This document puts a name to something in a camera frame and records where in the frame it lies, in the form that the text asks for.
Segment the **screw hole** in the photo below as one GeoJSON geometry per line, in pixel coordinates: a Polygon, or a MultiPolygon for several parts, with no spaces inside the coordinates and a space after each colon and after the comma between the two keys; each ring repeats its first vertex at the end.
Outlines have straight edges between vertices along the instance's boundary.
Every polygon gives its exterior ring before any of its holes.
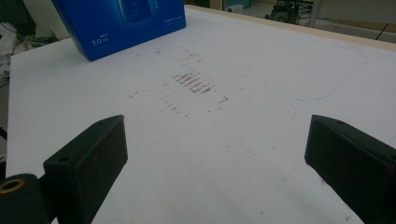
{"type": "Polygon", "coordinates": [[[66,161],[68,161],[68,160],[69,160],[68,157],[61,157],[61,158],[58,160],[58,162],[66,162],[66,161]]]}
{"type": "Polygon", "coordinates": [[[0,193],[10,193],[16,189],[22,187],[25,183],[24,179],[13,179],[9,180],[3,185],[0,185],[0,193]]]}

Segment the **white surface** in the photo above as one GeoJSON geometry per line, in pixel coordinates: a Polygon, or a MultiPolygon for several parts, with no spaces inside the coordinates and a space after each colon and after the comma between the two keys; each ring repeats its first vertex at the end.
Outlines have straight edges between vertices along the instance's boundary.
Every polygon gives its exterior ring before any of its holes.
{"type": "Polygon", "coordinates": [[[93,223],[361,223],[305,164],[309,123],[395,147],[396,53],[186,14],[186,29],[92,63],[70,39],[14,56],[7,175],[43,175],[123,114],[129,160],[93,223]]]}

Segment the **wooden edge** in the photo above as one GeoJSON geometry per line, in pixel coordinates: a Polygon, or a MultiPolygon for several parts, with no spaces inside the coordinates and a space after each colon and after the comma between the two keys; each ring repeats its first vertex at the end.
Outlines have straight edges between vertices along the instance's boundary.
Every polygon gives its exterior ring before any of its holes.
{"type": "Polygon", "coordinates": [[[219,10],[215,10],[212,8],[197,7],[197,6],[191,6],[191,5],[186,5],[186,8],[209,12],[209,13],[227,16],[227,17],[231,17],[231,18],[236,18],[236,19],[240,19],[240,20],[244,20],[244,21],[253,21],[253,22],[260,23],[260,24],[274,26],[274,27],[281,28],[281,29],[292,30],[292,31],[300,32],[300,33],[323,36],[323,37],[337,39],[337,40],[343,40],[346,42],[365,45],[365,46],[369,46],[369,47],[373,47],[373,48],[396,51],[396,44],[389,43],[389,42],[367,39],[367,38],[353,36],[353,35],[337,34],[337,33],[329,32],[329,31],[322,31],[322,30],[317,30],[317,29],[313,29],[313,28],[309,28],[309,27],[292,25],[292,24],[288,24],[288,23],[284,23],[284,22],[269,21],[269,20],[265,20],[265,19],[261,19],[261,18],[249,17],[246,15],[225,12],[225,11],[219,11],[219,10]]]}
{"type": "Polygon", "coordinates": [[[330,21],[334,23],[357,26],[357,27],[362,27],[377,31],[381,31],[385,28],[385,26],[387,26],[387,28],[384,31],[396,33],[396,24],[390,24],[390,23],[385,24],[383,22],[371,22],[371,21],[347,21],[347,20],[337,20],[337,19],[330,19],[330,21]]]}

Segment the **black plastic part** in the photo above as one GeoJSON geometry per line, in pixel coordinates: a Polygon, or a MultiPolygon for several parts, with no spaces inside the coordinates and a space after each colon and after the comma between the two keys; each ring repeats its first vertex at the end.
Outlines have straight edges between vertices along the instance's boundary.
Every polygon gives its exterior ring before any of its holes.
{"type": "Polygon", "coordinates": [[[6,161],[0,161],[0,180],[6,178],[6,161]]]}
{"type": "Polygon", "coordinates": [[[0,223],[48,223],[37,177],[25,174],[1,180],[0,211],[0,223]]]}
{"type": "Polygon", "coordinates": [[[56,192],[59,223],[91,223],[127,160],[123,116],[94,123],[46,160],[42,184],[56,192]]]}
{"type": "Polygon", "coordinates": [[[396,223],[396,150],[337,119],[312,116],[305,161],[364,223],[396,223]]]}
{"type": "Polygon", "coordinates": [[[2,127],[0,127],[0,136],[7,141],[7,132],[2,127]]]}

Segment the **blue box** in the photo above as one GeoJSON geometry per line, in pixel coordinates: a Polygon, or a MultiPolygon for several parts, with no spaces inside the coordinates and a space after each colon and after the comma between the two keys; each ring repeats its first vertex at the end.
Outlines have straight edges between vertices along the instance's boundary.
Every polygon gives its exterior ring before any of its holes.
{"type": "Polygon", "coordinates": [[[183,0],[52,0],[90,61],[186,27],[183,0]]]}

